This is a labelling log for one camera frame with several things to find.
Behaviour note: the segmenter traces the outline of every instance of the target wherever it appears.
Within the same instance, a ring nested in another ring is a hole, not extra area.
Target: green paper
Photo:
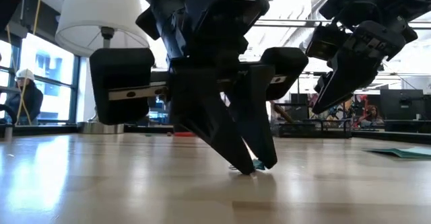
[[[253,160],[253,165],[256,170],[265,170],[265,165],[258,159]]]
[[[408,149],[364,149],[372,153],[385,153],[406,159],[431,159],[431,149],[425,147],[411,147]]]

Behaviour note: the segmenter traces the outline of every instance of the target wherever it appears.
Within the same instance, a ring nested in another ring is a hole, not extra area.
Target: white lampshade
[[[144,9],[141,0],[65,0],[55,40],[64,49],[89,57],[103,47],[104,26],[115,29],[111,48],[148,47],[146,34],[135,24]]]

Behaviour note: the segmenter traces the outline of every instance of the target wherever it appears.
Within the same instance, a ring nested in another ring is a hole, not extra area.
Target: lamp base
[[[105,125],[100,122],[78,122],[78,132],[82,134],[123,134],[124,124]]]
[[[103,26],[100,28],[100,33],[103,36],[103,48],[110,48],[110,40],[114,37],[115,29]]]

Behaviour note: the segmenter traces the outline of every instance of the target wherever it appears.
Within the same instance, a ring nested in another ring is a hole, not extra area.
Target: white hard hat
[[[34,74],[29,69],[20,69],[16,72],[16,79],[30,79],[34,81]]]

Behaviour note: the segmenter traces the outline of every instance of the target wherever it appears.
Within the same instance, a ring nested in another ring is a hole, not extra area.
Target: wooden table
[[[366,139],[276,139],[241,176],[196,138],[59,135],[0,143],[0,223],[429,223],[431,161]]]

